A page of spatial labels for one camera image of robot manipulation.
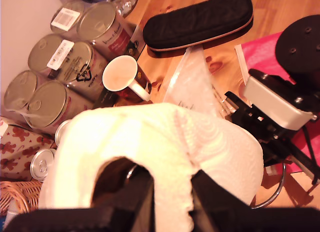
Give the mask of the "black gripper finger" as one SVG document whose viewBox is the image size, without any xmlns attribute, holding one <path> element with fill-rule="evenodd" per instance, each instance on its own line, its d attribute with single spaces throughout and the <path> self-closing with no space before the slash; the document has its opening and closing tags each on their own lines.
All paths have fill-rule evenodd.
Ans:
<svg viewBox="0 0 320 232">
<path fill-rule="evenodd" d="M 290 164 L 290 142 L 287 139 L 259 140 L 264 164 Z"/>
<path fill-rule="evenodd" d="M 112 209 L 108 231 L 154 231 L 154 182 L 150 175 L 137 175 L 104 202 Z"/>
<path fill-rule="evenodd" d="M 249 231 L 249 207 L 204 171 L 191 179 L 195 231 Z"/>
</svg>

